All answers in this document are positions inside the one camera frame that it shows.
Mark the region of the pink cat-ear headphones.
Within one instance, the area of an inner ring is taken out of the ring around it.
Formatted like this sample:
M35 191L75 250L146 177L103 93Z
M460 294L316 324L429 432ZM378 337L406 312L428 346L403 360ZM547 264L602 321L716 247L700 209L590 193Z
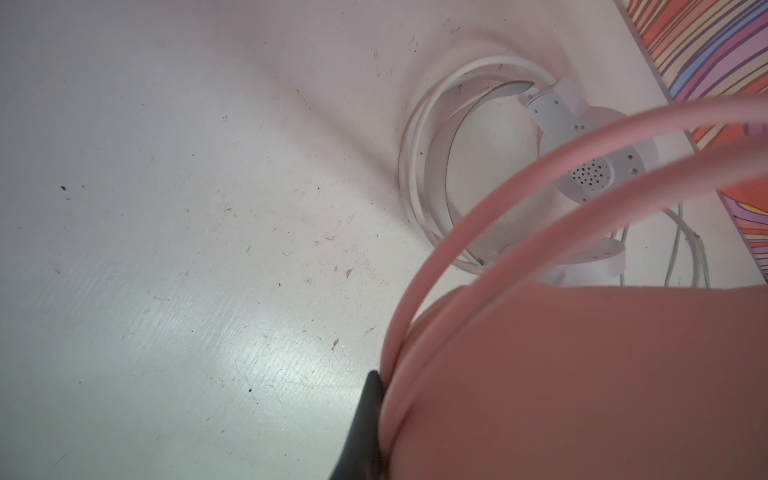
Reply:
M598 130L605 145L762 123L763 94L699 99ZM763 177L767 138L673 162L546 228L387 330L378 441L390 479L763 479L767 290L556 288L555 264L621 226Z

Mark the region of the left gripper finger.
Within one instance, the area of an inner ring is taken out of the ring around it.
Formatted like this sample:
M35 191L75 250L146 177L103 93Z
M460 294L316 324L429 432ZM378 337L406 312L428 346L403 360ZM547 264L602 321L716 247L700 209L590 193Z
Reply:
M362 389L339 460L331 480L374 480L386 478L378 441L378 426L384 388L377 371L370 371Z

